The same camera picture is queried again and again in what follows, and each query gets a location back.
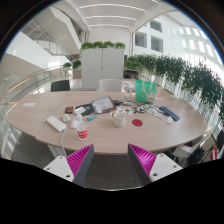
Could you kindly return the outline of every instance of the white cup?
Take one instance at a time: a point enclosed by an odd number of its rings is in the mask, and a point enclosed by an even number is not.
[[[113,117],[113,122],[114,125],[117,127],[122,127],[125,125],[125,121],[126,121],[126,114],[122,113],[122,112],[118,112],[118,113],[113,113],[112,114]]]

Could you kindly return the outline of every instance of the pen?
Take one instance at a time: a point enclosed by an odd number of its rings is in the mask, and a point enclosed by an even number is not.
[[[92,117],[87,117],[87,120],[88,121],[91,121],[93,118],[95,118],[96,117],[96,115],[93,115]]]

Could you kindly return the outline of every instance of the green bag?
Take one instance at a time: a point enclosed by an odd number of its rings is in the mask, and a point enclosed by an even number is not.
[[[143,81],[143,80],[135,80],[135,99],[136,101],[148,103],[154,103],[155,95],[156,95],[156,83]]]

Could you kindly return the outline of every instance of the bottle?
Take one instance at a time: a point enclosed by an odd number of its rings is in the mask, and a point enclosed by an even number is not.
[[[81,141],[84,141],[88,138],[88,132],[87,132],[87,128],[86,125],[84,124],[83,120],[82,120],[82,115],[81,114],[77,114],[76,116],[77,119],[77,132],[79,135],[79,139]]]

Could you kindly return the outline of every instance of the white cabinet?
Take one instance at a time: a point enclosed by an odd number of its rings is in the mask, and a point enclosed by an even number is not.
[[[86,49],[82,51],[81,61],[83,89],[97,89],[100,79],[123,80],[123,49]]]

